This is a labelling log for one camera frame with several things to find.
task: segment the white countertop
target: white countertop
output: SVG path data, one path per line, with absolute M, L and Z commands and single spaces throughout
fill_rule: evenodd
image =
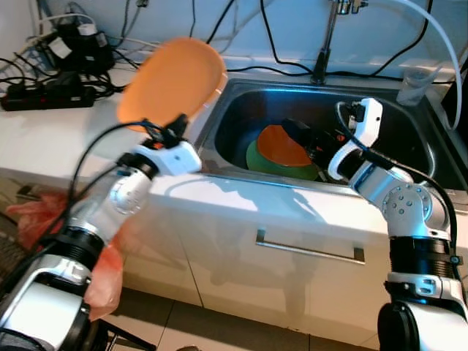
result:
M 133 72 L 113 69 L 116 85 L 128 83 Z M 307 78 L 286 78 L 280 75 L 249 73 L 232 77 L 275 81 L 307 82 Z M 365 81 L 334 78 L 331 85 L 366 85 L 380 88 L 398 88 L 396 82 Z M 91 108 L 67 110 L 35 110 L 0 112 L 0 176 L 31 181 L 38 184 L 65 187 L 75 169 L 75 163 L 89 141 L 117 122 L 115 108 L 120 94 L 96 102 Z M 209 107 L 190 126 L 187 137 L 195 141 L 211 112 Z M 130 130 L 117 131 L 103 140 L 87 159 L 81 177 L 86 180 L 128 151 L 141 138 Z M 386 237 L 387 226 L 380 212 L 365 200 L 332 195 L 304 189 L 254 184 L 214 178 L 202 174 L 162 177 L 151 189 L 161 204 L 197 211 L 216 211 L 219 214 L 242 218 L 248 215 L 264 216 L 272 222 L 288 227 L 306 229 L 332 226 L 342 229 L 340 235 L 353 235 L 355 240 L 369 241 Z M 273 200 L 259 203 L 259 199 Z M 460 233 L 468 233 L 468 218 L 458 216 Z M 468 247 L 467 238 L 459 235 L 458 245 Z

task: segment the cabinet door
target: cabinet door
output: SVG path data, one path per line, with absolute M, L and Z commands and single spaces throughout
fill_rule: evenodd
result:
M 388 243 L 367 247 L 265 219 L 182 218 L 178 232 L 204 307 L 351 344 L 376 333 L 388 301 Z
M 174 221 L 178 212 L 155 200 L 122 227 L 124 286 L 201 305 Z

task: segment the sink basin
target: sink basin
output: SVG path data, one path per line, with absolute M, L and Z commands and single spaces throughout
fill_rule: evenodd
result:
M 355 195 L 343 184 L 304 181 L 248 170 L 246 150 L 269 124 L 294 118 L 324 130 L 339 129 L 338 101 L 374 97 L 383 105 L 380 136 L 374 148 L 435 178 L 446 189 L 467 189 L 467 181 L 442 139 L 436 116 L 425 98 L 417 107 L 396 103 L 397 91 L 374 88 L 314 87 L 233 79 L 227 84 L 195 143 L 203 172 L 247 181 L 299 186 Z

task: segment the metal cabinet handle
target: metal cabinet handle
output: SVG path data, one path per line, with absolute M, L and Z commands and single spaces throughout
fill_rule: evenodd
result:
M 278 244 L 273 241 L 266 241 L 265 240 L 265 233 L 264 229 L 257 230 L 257 238 L 255 239 L 255 244 L 258 246 L 266 246 L 271 247 L 272 249 L 278 249 L 288 252 L 294 252 L 296 254 L 307 254 L 308 256 L 315 256 L 315 257 L 324 257 L 324 258 L 333 258 L 335 260 L 350 262 L 350 263 L 357 263 L 359 265 L 365 265 L 366 259 L 364 258 L 364 249 L 359 247 L 354 247 L 354 256 L 341 256 L 340 254 L 330 254 L 327 252 L 321 252 L 317 250 L 311 249 L 303 249 L 301 247 L 287 245 L 287 244 Z

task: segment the floor tile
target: floor tile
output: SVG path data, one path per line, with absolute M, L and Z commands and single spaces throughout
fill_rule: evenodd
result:
M 173 300 L 124 288 L 117 310 L 104 319 L 119 328 L 158 345 Z M 128 350 L 120 347 L 117 350 Z
M 365 347 L 344 342 L 310 336 L 309 351 L 370 351 Z
M 158 351 L 308 351 L 309 336 L 175 302 Z

